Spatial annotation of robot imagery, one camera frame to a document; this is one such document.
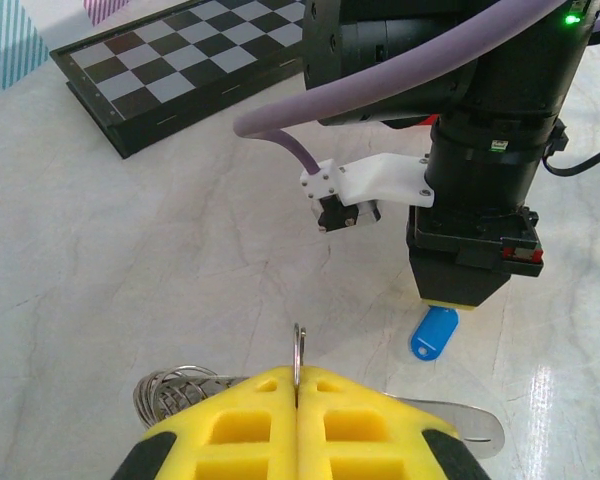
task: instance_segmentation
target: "metal ring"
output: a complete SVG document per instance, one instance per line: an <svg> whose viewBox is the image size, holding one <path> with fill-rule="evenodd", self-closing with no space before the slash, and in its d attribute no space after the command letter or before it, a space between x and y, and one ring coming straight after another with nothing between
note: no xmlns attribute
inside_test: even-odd
<svg viewBox="0 0 600 480"><path fill-rule="evenodd" d="M304 339L306 335L306 329L301 329L300 325L296 323L293 336L293 384L296 390L300 387L300 367L304 365Z"/></svg>

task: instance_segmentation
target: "white 3d-printed bracket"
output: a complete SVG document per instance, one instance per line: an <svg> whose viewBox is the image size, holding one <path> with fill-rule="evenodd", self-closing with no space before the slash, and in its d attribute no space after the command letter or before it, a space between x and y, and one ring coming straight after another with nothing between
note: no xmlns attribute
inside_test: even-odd
<svg viewBox="0 0 600 480"><path fill-rule="evenodd" d="M338 167L334 160L320 163L320 172L304 171L300 184L308 198L338 195L344 206L369 201L395 202L431 208L433 189L425 181L426 160L381 153Z"/></svg>

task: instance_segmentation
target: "chessboard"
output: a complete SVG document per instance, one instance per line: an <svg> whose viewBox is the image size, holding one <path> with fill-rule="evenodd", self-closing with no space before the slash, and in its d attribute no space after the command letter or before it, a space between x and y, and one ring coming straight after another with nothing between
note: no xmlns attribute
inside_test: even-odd
<svg viewBox="0 0 600 480"><path fill-rule="evenodd" d="M195 0L59 48L123 158L302 71L303 0Z"/></svg>

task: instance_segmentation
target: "yellow foam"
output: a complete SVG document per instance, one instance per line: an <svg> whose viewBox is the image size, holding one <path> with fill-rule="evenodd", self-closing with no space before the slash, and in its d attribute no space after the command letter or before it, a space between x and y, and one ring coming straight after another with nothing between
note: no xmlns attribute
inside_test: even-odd
<svg viewBox="0 0 600 480"><path fill-rule="evenodd" d="M155 425L176 441L156 480L446 480L421 432L441 419L330 371L252 377Z"/></svg>
<svg viewBox="0 0 600 480"><path fill-rule="evenodd" d="M446 480L421 432L451 425L327 370L301 378L298 480Z"/></svg>
<svg viewBox="0 0 600 480"><path fill-rule="evenodd" d="M149 429L177 435L156 480L296 480L291 368L252 377Z"/></svg>
<svg viewBox="0 0 600 480"><path fill-rule="evenodd" d="M471 307L469 305L458 305L456 303L445 303L445 302L436 302L435 300L422 300L424 303L429 305L430 307L440 307L440 308L455 308L456 310L465 310L467 312L472 312L476 309L476 307Z"/></svg>

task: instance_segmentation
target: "wire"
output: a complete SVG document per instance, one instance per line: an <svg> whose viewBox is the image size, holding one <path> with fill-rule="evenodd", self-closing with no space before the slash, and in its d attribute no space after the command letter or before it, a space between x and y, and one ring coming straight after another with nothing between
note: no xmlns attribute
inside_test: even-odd
<svg viewBox="0 0 600 480"><path fill-rule="evenodd" d="M234 132L275 142L317 173L315 158L281 129L356 110L434 80L502 45L563 4L564 0L500 0L413 50L249 112L235 121Z"/></svg>
<svg viewBox="0 0 600 480"><path fill-rule="evenodd" d="M570 168L555 168L549 165L549 157L543 157L542 163L544 163L545 168L557 177L575 177L576 175L580 175L581 173L586 172L587 170L591 170L593 167L600 164L600 153L595 157L590 158L586 162L582 162L580 165L576 165L575 167Z"/></svg>

